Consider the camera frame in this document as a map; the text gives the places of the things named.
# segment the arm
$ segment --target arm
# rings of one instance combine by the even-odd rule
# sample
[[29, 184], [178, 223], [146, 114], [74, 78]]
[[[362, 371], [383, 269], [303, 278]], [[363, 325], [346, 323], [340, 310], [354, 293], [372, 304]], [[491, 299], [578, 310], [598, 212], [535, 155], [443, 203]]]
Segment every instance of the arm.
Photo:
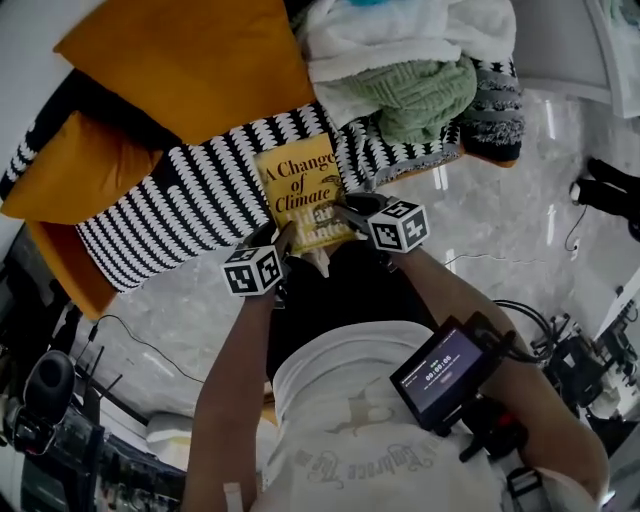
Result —
[[193, 422], [182, 510], [226, 511], [237, 482], [245, 510], [256, 499], [256, 430], [262, 410], [273, 290], [245, 299], [202, 387]]
[[[424, 251], [394, 255], [438, 324], [449, 316], [466, 322], [476, 311], [503, 334], [509, 317], [469, 283]], [[518, 336], [517, 342], [524, 347]], [[531, 364], [505, 360], [483, 393], [501, 402], [529, 431], [521, 452], [525, 464], [562, 473], [599, 500], [608, 484], [608, 460], [600, 439], [566, 408], [544, 374]]]

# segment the green towel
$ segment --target green towel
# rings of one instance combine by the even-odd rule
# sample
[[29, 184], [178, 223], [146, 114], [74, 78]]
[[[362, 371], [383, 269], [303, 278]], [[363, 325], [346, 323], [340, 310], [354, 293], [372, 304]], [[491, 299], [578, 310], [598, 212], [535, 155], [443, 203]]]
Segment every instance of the green towel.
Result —
[[380, 106], [380, 131], [388, 144], [437, 139], [476, 94], [476, 72], [467, 57], [458, 62], [402, 62], [334, 83]]

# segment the white shirt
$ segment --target white shirt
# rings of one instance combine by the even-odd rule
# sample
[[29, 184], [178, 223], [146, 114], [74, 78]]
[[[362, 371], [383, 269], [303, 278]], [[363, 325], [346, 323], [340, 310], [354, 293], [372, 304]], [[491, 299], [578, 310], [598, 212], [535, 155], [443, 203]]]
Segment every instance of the white shirt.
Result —
[[[389, 381], [431, 334], [410, 322], [351, 325], [289, 357], [273, 381], [279, 443], [252, 510], [499, 512], [502, 470], [484, 453], [462, 464], [470, 434], [422, 430]], [[558, 510], [598, 509], [573, 480], [544, 471], [544, 481]]]

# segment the yellow pillow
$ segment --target yellow pillow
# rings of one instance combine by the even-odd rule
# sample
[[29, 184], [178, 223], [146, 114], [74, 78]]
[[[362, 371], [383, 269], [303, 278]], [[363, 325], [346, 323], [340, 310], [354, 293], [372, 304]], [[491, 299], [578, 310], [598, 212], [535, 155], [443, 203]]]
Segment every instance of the yellow pillow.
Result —
[[114, 204], [149, 174], [161, 151], [73, 112], [16, 182], [0, 211], [9, 217], [78, 224]]
[[282, 0], [107, 0], [55, 51], [189, 144], [315, 100]]

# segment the yellow book cover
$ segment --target yellow book cover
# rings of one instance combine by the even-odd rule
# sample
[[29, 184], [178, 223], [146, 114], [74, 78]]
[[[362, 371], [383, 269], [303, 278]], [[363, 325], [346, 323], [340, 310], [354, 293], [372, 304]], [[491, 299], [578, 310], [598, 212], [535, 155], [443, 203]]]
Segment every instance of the yellow book cover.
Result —
[[344, 190], [328, 134], [265, 151], [255, 162], [278, 228], [296, 223], [293, 254], [354, 238], [333, 211]]

